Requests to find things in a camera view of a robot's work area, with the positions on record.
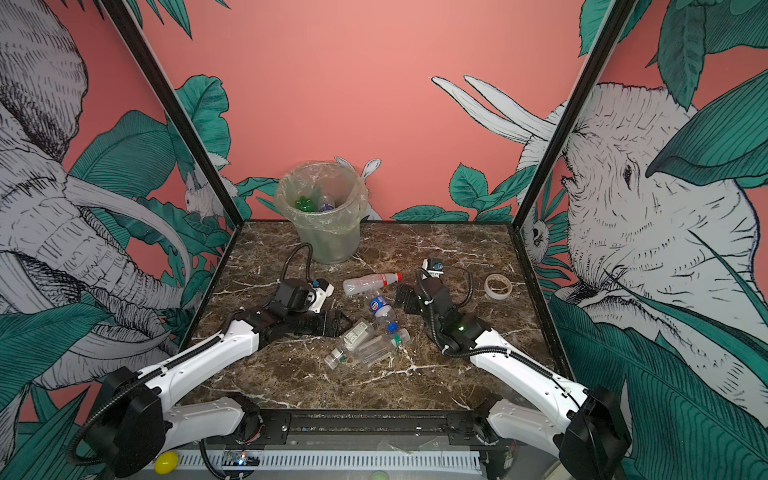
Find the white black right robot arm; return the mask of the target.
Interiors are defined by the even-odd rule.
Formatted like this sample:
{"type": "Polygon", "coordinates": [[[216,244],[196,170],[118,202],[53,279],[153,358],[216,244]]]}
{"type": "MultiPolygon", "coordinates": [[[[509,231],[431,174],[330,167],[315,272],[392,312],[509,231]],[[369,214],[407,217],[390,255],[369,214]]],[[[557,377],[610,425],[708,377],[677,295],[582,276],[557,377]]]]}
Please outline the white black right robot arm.
{"type": "Polygon", "coordinates": [[[510,344],[486,321],[462,312],[436,277],[419,273],[398,287],[395,304],[420,315],[441,354],[469,360],[531,403],[497,401],[486,423],[498,437],[520,440],[560,461],[574,479],[615,479],[632,445],[617,394],[563,377],[510,344]]]}

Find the green bottle yellow cap front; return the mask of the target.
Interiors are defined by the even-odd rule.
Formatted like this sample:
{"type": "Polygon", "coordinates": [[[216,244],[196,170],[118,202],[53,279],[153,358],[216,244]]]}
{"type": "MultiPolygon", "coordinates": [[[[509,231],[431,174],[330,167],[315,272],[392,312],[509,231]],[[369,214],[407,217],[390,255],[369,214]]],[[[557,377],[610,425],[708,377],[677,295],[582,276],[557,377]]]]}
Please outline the green bottle yellow cap front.
{"type": "Polygon", "coordinates": [[[304,213],[318,213],[318,198],[316,194],[302,195],[294,201],[294,207],[304,213]]]}

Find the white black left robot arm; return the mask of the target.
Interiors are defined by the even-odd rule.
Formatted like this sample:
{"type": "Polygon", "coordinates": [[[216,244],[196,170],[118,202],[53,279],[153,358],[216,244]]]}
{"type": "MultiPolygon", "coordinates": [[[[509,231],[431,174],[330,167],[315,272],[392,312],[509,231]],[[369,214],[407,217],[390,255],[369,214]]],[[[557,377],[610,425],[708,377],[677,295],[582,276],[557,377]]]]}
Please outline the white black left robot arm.
{"type": "Polygon", "coordinates": [[[265,307],[234,311],[205,341],[137,372],[108,375],[95,409],[66,447],[73,466],[104,464],[117,477],[137,473],[159,454],[211,437],[249,445],[262,437],[259,407],[244,394],[180,406],[190,391],[229,365],[287,335],[338,338],[352,326],[340,310],[290,312],[265,307]]]}

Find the clear bottle blue label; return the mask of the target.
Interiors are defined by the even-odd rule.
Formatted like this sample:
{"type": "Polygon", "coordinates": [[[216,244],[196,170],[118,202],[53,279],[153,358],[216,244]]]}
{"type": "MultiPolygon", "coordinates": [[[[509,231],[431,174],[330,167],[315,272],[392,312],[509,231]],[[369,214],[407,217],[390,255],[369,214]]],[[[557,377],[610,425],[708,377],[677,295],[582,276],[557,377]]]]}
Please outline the clear bottle blue label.
{"type": "Polygon", "coordinates": [[[332,195],[322,194],[317,198],[316,207],[318,212],[327,212],[336,208],[336,200],[332,195]]]}

